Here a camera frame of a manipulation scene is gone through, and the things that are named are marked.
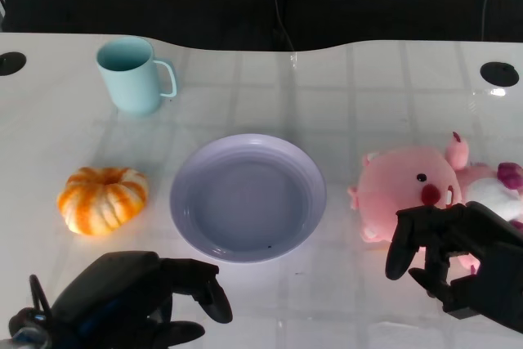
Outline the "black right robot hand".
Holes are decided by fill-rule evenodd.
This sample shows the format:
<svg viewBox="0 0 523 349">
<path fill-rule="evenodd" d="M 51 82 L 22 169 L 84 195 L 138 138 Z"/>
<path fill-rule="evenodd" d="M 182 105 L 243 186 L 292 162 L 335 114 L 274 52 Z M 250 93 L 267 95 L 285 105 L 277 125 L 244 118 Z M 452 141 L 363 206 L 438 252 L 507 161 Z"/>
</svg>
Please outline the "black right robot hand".
<svg viewBox="0 0 523 349">
<path fill-rule="evenodd" d="M 522 233 L 477 202 L 439 209 L 400 210 L 388 249 L 385 275 L 404 273 L 456 319 L 475 315 L 522 330 Z M 470 254 L 476 273 L 448 282 L 449 260 Z"/>
</svg>

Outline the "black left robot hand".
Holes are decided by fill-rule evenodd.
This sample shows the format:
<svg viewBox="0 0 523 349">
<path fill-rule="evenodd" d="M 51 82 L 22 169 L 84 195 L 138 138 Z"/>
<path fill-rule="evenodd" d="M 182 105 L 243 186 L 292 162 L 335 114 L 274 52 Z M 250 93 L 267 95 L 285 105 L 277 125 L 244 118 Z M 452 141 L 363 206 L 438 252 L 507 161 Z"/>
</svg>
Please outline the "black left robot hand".
<svg viewBox="0 0 523 349">
<path fill-rule="evenodd" d="M 212 320 L 230 323 L 233 313 L 218 272 L 213 264 L 155 252 L 106 253 L 52 305 L 52 322 L 64 334 L 58 346 L 170 348 L 201 338 L 201 324 L 172 320 L 172 297 L 190 296 Z"/>
</svg>

